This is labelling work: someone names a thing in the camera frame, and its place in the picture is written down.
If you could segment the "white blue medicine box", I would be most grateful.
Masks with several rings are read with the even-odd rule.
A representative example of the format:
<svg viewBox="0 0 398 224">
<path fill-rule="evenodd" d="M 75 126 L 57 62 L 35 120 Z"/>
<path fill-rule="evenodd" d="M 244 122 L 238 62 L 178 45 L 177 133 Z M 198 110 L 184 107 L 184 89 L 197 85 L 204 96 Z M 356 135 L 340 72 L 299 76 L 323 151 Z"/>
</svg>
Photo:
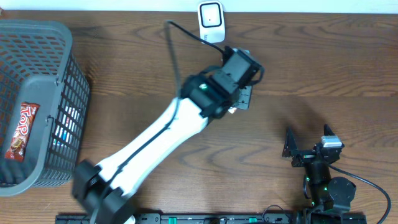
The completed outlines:
<svg viewBox="0 0 398 224">
<path fill-rule="evenodd" d="M 66 147 L 66 144 L 71 144 L 73 140 L 72 134 L 77 128 L 77 121 L 80 117 L 80 111 L 74 107 L 66 106 L 66 113 L 61 113 L 60 124 L 55 129 L 54 146 Z"/>
</svg>

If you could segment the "red Top chocolate bar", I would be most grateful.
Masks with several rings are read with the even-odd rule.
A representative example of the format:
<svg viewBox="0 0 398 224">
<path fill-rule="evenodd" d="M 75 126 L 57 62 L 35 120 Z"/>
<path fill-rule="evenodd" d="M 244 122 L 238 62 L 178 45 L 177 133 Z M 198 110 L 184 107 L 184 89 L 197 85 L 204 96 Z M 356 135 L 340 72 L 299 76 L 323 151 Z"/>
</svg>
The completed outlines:
<svg viewBox="0 0 398 224">
<path fill-rule="evenodd" d="M 30 132 L 39 108 L 40 105 L 36 103 L 21 103 L 19 122 L 13 134 L 11 145 L 5 153 L 5 159 L 19 162 L 24 160 Z"/>
</svg>

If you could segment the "small orange box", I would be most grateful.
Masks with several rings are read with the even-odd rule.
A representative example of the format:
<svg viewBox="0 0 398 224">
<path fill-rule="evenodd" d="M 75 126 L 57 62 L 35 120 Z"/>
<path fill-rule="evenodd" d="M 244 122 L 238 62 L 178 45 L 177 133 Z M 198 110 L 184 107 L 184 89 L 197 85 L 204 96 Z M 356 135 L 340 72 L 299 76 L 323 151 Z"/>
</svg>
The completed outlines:
<svg viewBox="0 0 398 224">
<path fill-rule="evenodd" d="M 229 110 L 228 110 L 228 112 L 231 113 L 231 114 L 233 114 L 235 111 L 236 111 L 235 107 L 230 107 Z"/>
</svg>

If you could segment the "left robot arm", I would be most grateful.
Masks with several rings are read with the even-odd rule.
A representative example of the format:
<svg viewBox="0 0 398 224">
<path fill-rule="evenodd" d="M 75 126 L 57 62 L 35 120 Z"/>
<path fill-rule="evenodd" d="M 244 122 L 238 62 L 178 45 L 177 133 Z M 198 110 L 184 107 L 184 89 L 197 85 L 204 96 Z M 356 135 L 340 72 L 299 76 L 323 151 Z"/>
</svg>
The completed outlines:
<svg viewBox="0 0 398 224">
<path fill-rule="evenodd" d="M 179 145 L 222 118 L 265 69 L 248 51 L 228 47 L 222 66 L 190 75 L 168 108 L 127 146 L 75 168 L 72 196 L 90 223 L 135 223 L 130 204 L 145 178 Z"/>
</svg>

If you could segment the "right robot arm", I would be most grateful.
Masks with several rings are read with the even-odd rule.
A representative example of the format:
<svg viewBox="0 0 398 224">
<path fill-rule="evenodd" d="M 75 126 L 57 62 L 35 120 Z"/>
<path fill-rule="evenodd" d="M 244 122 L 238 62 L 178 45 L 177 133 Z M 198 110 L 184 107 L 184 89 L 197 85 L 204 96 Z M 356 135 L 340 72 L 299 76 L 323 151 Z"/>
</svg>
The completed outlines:
<svg viewBox="0 0 398 224">
<path fill-rule="evenodd" d="M 303 194 L 312 206 L 295 212 L 291 223 L 362 224 L 366 216 L 350 213 L 356 185 L 345 177 L 332 177 L 330 165 L 340 159 L 344 144 L 330 129 L 323 127 L 324 135 L 312 149 L 300 150 L 293 131 L 286 131 L 282 157 L 292 158 L 292 167 L 303 167 Z"/>
</svg>

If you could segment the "white barcode scanner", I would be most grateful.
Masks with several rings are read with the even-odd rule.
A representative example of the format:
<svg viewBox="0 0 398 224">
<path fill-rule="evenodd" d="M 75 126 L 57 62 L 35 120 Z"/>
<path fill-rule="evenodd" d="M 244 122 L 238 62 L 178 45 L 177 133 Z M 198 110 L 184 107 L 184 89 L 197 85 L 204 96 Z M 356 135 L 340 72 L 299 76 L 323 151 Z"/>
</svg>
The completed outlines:
<svg viewBox="0 0 398 224">
<path fill-rule="evenodd" d="M 200 38 L 209 43 L 220 43 L 226 35 L 223 5 L 219 1 L 204 1 L 198 5 Z"/>
</svg>

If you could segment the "grey plastic mesh basket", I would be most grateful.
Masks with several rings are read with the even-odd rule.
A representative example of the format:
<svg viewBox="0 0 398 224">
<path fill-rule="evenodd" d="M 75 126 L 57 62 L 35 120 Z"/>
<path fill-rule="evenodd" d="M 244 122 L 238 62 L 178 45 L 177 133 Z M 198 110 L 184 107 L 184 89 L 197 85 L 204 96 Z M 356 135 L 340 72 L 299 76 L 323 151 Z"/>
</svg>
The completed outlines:
<svg viewBox="0 0 398 224">
<path fill-rule="evenodd" d="M 59 22 L 1 21 L 1 195 L 68 182 L 78 159 L 90 86 L 72 52 L 70 30 Z M 21 103 L 40 105 L 22 162 L 5 159 Z M 61 113 L 80 111 L 71 144 L 54 146 Z"/>
</svg>

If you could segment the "black mounting rail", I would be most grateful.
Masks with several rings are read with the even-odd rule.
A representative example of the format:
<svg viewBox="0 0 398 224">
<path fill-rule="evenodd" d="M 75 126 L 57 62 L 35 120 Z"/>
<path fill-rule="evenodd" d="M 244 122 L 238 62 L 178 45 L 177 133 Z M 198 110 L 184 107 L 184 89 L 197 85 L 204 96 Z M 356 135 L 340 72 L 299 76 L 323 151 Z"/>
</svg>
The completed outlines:
<svg viewBox="0 0 398 224">
<path fill-rule="evenodd" d="M 135 215 L 137 224 L 238 224 L 238 223 L 291 223 L 282 213 L 261 214 L 229 214 L 229 215 L 181 215 L 181 214 L 159 214 L 142 213 Z"/>
</svg>

